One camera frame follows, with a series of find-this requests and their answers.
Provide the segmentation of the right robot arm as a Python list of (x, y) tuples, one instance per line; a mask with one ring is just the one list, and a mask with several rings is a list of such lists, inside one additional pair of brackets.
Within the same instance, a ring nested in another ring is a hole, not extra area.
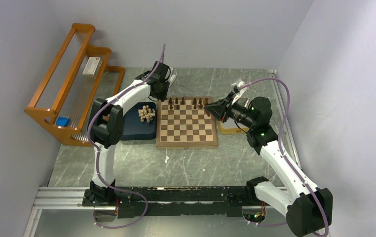
[(260, 201), (272, 206), (286, 219), (297, 237), (324, 229), (324, 237), (332, 223), (333, 195), (327, 188), (319, 188), (298, 167), (285, 151), (280, 136), (269, 124), (272, 117), (268, 98), (256, 97), (240, 104), (231, 92), (226, 98), (205, 104), (204, 110), (221, 122), (234, 120), (248, 128), (247, 141), (258, 155), (273, 168), (286, 190), (274, 186), (264, 177), (250, 180), (245, 199), (250, 204)]

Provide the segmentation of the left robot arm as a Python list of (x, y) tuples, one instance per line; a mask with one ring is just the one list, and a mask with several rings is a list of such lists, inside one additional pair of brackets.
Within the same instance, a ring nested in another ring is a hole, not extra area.
[(156, 61), (150, 71), (138, 75), (123, 91), (93, 102), (87, 139), (94, 148), (94, 174), (84, 195), (91, 204), (109, 205), (116, 200), (114, 153), (124, 133), (125, 114), (148, 97), (164, 101), (175, 79), (173, 67)]

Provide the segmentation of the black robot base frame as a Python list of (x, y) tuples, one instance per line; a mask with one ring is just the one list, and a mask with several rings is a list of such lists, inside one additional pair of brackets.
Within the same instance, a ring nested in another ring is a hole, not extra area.
[(119, 187), (85, 190), (82, 206), (118, 219), (144, 216), (254, 217), (264, 209), (249, 186)]

